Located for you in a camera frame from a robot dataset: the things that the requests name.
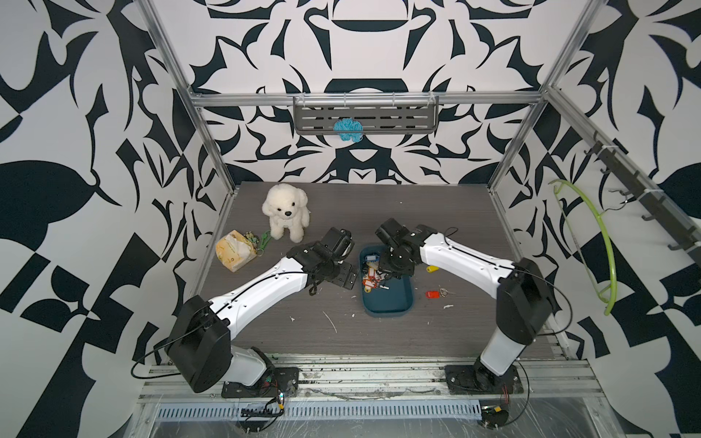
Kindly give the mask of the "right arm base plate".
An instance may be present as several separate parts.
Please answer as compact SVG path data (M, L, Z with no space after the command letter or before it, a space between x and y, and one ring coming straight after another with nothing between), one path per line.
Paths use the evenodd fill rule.
M503 395L522 394L523 383L515 365L504 375L498 376L479 361L474 365L445 365L445 382L453 395Z

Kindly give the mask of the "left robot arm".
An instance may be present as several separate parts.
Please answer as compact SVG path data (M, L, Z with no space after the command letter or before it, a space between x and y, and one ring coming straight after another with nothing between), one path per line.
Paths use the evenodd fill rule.
M314 296L323 283L352 289L358 269L346 258L352 233L330 228L320 241L294 246L273 268L222 296L184 302L165 352L191 390L237 383L253 388L272 371L268 357L256 348L242 349L233 340L254 319L283 299L306 290Z

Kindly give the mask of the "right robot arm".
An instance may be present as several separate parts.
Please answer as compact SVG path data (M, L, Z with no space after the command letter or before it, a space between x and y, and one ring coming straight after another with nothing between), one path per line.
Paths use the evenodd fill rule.
M391 218L375 231L385 245L380 270L411 276L421 265L436 266L480 288L496 301L496 329L474 365L484 385L507 375L554 314L553 287L531 260L493 257L458 244L420 224L412 230Z

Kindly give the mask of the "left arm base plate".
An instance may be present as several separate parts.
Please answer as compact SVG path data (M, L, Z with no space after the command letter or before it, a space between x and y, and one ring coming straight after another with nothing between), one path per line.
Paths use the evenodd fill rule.
M285 397L294 396L299 388L299 368L269 368L252 386L225 381L221 396L224 399L273 398L282 393Z

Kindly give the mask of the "teal plastic storage box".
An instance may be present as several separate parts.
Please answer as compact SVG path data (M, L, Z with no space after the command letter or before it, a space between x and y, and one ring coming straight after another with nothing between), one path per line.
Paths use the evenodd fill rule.
M384 246L365 246L359 255L360 288L363 306L374 318L390 318L405 315L414 306L414 288L411 278L390 277L381 273L378 263L366 263L370 254L381 255Z

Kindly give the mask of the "red tag key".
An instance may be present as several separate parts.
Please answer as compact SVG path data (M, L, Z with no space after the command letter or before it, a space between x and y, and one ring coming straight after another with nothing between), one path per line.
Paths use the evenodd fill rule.
M443 297L449 297L451 292L445 288L439 288L439 290L429 290L425 292L425 297L427 299L442 299Z

